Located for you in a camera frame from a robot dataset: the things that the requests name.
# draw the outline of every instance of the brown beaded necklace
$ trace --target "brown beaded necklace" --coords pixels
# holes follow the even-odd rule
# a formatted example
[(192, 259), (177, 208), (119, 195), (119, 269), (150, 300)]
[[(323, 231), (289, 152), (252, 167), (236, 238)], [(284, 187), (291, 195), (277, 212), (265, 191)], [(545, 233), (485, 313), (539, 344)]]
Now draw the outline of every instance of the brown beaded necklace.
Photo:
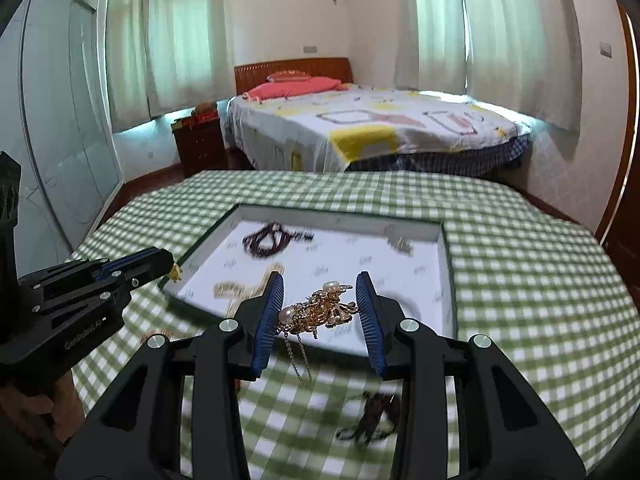
[[(271, 247), (264, 248), (260, 244), (267, 237), (271, 238)], [(311, 242), (313, 239), (314, 236), (311, 233), (300, 231), (289, 233), (285, 231), (282, 224), (269, 222), (258, 232), (245, 236), (242, 239), (242, 245), (245, 252), (251, 254), (254, 258), (270, 258), (286, 249), (292, 240)]]

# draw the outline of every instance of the wardrobe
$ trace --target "wardrobe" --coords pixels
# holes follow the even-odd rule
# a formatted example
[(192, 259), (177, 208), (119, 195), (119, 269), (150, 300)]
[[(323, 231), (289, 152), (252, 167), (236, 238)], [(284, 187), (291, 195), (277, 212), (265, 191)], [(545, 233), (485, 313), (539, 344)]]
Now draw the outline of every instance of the wardrobe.
[(22, 167), (18, 275), (64, 262), (122, 180), (104, 117), (95, 11), (24, 0), (0, 38), (0, 150)]

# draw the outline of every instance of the green checkered tablecloth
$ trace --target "green checkered tablecloth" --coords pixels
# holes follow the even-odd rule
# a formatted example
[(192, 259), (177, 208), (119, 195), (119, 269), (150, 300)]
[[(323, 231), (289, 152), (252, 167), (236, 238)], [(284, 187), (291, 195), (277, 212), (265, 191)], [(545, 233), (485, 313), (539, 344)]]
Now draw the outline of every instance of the green checkered tablecloth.
[[(205, 172), (141, 196), (82, 244), (75, 258), (119, 258), (148, 246), (178, 259), (235, 203), (366, 212), (442, 221), (450, 244), (458, 338), (489, 335), (533, 385), (587, 468), (611, 448), (640, 400), (640, 319), (602, 248), (583, 228), (553, 219), (508, 188), (438, 174)], [(89, 410), (150, 331), (192, 336), (166, 310), (157, 283), (132, 294), (125, 326), (74, 368)], [(314, 370), (298, 387), (272, 356), (239, 408), (252, 478), (387, 479), (395, 438), (355, 447), (335, 440), (355, 425), (363, 390), (398, 391), (363, 370)], [(449, 473), (458, 470), (454, 391), (448, 384)], [(190, 384), (183, 419), (188, 424)], [(182, 469), (191, 471), (184, 432)]]

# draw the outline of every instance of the pink pillow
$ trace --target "pink pillow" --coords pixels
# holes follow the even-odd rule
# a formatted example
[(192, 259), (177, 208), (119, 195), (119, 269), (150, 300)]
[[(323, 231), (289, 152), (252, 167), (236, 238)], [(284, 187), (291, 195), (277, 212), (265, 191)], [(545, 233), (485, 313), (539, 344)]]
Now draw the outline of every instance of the pink pillow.
[(311, 76), (306, 72), (300, 72), (300, 70), (281, 70), (271, 74), (267, 81), (270, 83), (284, 83), (287, 81), (306, 81), (311, 79)]
[(264, 101), (278, 97), (316, 94), (329, 90), (345, 90), (342, 81), (330, 77), (312, 77), (306, 81), (288, 81), (284, 83), (262, 83), (260, 86), (242, 94), (249, 101)]

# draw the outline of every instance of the gold chain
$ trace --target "gold chain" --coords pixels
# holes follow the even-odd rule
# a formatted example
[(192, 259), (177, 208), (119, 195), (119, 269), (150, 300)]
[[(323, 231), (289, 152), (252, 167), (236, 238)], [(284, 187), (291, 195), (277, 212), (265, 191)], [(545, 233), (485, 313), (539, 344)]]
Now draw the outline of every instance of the gold chain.
[[(309, 382), (311, 383), (313, 381), (313, 379), (311, 377), (311, 367), (309, 366), (309, 361), (306, 358), (305, 347), (302, 344), (302, 340), (300, 339), (300, 334), (297, 334), (297, 336), (298, 336), (298, 342), (300, 343), (300, 350), (302, 350), (302, 356), (305, 359), (305, 366), (306, 366), (306, 371), (307, 371), (307, 373), (309, 375)], [(298, 376), (298, 380), (300, 381), (300, 384), (302, 384), (305, 388), (308, 388), (309, 386), (307, 386), (305, 381), (302, 380), (302, 377), (300, 376), (300, 372), (298, 371), (298, 366), (296, 365), (296, 360), (293, 357), (293, 349), (291, 348), (291, 343), (289, 341), (289, 335), (286, 332), (284, 334), (284, 343), (287, 346), (287, 352), (289, 352), (289, 359), (291, 359), (291, 364), (293, 365), (293, 371), (295, 371), (296, 375)]]
[(289, 341), (289, 334), (294, 334), (298, 338), (300, 351), (305, 360), (306, 371), (309, 375), (309, 382), (312, 382), (311, 367), (306, 358), (305, 346), (302, 344), (300, 334), (302, 332), (313, 333), (314, 339), (318, 339), (318, 327), (324, 325), (333, 328), (337, 325), (351, 321), (353, 314), (358, 313), (358, 307), (353, 301), (348, 304), (340, 303), (340, 295), (346, 290), (353, 288), (351, 285), (340, 285), (338, 282), (327, 282), (322, 290), (316, 290), (304, 303), (296, 303), (288, 306), (280, 312), (278, 319), (278, 332), (284, 334), (287, 352), (291, 359), (293, 369), (298, 376), (300, 384), (308, 388), (302, 380), (298, 366), (293, 357), (293, 350)]

